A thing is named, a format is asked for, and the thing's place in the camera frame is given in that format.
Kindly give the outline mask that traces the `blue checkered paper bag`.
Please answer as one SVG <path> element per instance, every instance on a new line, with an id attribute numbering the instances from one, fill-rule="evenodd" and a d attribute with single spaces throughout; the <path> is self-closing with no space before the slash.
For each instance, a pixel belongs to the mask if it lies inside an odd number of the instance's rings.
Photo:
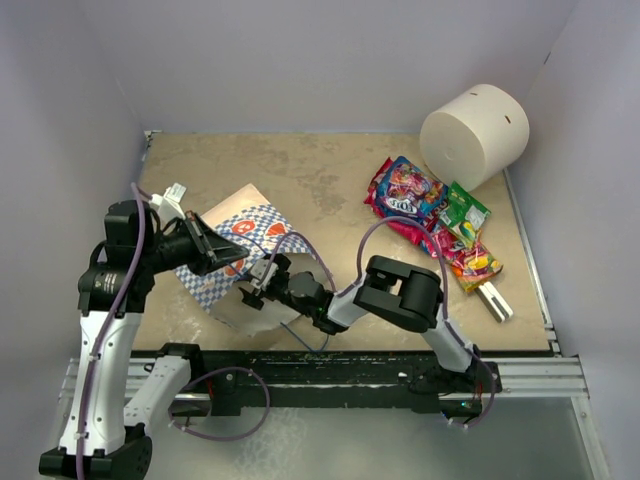
<path id="1" fill-rule="evenodd" d="M 205 276 L 197 276 L 186 267 L 175 273 L 206 314 L 236 332 L 253 337 L 279 329 L 300 316 L 268 299 L 259 310 L 242 302 L 242 291 L 251 292 L 257 285 L 252 267 L 266 264 L 273 250 L 291 262 L 290 274 L 309 271 L 323 286 L 331 286 L 328 269 L 318 261 L 317 252 L 299 237 L 286 235 L 293 226 L 254 185 L 245 185 L 201 218 L 225 239 L 245 247 L 249 255 Z"/>

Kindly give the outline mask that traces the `blue fruit sweets bag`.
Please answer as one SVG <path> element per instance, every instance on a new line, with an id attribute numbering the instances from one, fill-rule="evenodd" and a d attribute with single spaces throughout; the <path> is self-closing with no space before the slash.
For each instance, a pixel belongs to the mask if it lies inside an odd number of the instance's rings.
<path id="1" fill-rule="evenodd" d="M 425 220 L 441 205 L 448 187 L 400 156 L 384 170 L 374 188 L 374 204 L 387 216 Z"/>

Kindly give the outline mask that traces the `pink REAL crisps bag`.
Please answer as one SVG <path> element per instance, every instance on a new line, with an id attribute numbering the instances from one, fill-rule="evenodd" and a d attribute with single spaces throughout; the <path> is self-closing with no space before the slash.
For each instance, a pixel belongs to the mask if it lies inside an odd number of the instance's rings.
<path id="1" fill-rule="evenodd" d="M 371 179 L 364 204 L 380 218 L 401 216 L 420 223 L 436 238 L 448 186 L 399 156 L 387 158 Z"/>

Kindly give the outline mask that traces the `orange snack packet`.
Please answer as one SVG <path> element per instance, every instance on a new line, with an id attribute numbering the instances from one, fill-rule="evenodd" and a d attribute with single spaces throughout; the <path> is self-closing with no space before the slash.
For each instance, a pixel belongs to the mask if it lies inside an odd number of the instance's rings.
<path id="1" fill-rule="evenodd" d="M 491 280 L 503 269 L 503 264 L 480 241 L 473 247 L 466 248 L 444 228 L 438 230 L 433 239 L 438 244 L 445 263 L 466 293 Z"/>

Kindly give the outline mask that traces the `green snack packet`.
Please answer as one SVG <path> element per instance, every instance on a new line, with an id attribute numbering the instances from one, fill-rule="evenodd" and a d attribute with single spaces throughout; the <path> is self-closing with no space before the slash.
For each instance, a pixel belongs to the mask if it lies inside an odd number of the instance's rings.
<path id="1" fill-rule="evenodd" d="M 457 182 L 449 186 L 446 200 L 447 206 L 439 214 L 441 223 L 465 248 L 474 247 L 491 210 Z"/>

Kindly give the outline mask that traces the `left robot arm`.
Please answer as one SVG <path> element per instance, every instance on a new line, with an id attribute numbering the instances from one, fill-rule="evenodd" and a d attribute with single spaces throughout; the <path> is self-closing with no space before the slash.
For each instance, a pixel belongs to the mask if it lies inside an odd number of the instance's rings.
<path id="1" fill-rule="evenodd" d="M 57 447 L 39 472 L 55 479 L 142 479 L 152 457 L 152 430 L 181 389 L 206 378 L 195 344 L 167 344 L 131 399 L 125 397 L 134 339 L 160 273 L 187 267 L 199 276 L 249 254 L 211 230 L 196 213 L 172 220 L 166 233 L 148 202 L 111 205 L 105 239 L 78 281 L 81 353 L 73 403 Z"/>

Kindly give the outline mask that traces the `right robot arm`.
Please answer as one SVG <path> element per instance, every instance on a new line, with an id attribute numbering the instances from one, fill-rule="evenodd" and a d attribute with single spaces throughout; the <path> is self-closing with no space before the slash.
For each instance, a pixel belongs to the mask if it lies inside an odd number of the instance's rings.
<path id="1" fill-rule="evenodd" d="M 309 271 L 292 274 L 283 255 L 262 258 L 249 270 L 250 287 L 242 302 L 260 310 L 275 301 L 334 336 L 368 314 L 420 335 L 435 354 L 436 372 L 456 391 L 498 392 L 497 375 L 477 347 L 446 316 L 440 277 L 431 270 L 376 255 L 364 276 L 341 292 L 325 288 Z"/>

